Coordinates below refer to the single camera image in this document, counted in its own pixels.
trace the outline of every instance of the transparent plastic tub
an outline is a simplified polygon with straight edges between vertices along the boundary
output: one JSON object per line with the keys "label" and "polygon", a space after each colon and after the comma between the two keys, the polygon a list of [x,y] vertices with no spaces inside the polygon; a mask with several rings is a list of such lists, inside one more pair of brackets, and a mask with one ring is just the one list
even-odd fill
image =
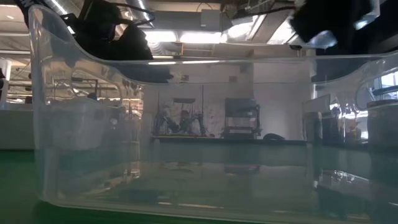
{"label": "transparent plastic tub", "polygon": [[[105,61],[42,7],[30,34],[42,200],[240,222],[396,223],[396,53]],[[313,82],[331,73],[344,75]],[[164,83],[134,81],[143,77]]]}

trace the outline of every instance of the clear plastic container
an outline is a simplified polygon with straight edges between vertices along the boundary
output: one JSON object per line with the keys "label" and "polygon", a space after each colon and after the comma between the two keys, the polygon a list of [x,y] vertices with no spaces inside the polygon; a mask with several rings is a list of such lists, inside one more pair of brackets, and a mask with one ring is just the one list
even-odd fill
{"label": "clear plastic container", "polygon": [[398,104],[386,81],[396,53],[105,61],[39,6],[30,34],[42,200],[241,222],[397,223]]}

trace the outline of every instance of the green floor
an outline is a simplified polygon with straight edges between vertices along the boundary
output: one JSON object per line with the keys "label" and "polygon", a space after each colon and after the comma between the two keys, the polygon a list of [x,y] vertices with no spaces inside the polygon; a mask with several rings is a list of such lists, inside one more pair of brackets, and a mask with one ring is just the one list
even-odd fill
{"label": "green floor", "polygon": [[34,153],[29,151],[0,152],[0,177],[1,224],[231,223],[214,220],[60,208],[41,202],[37,198],[37,174],[34,164]]}

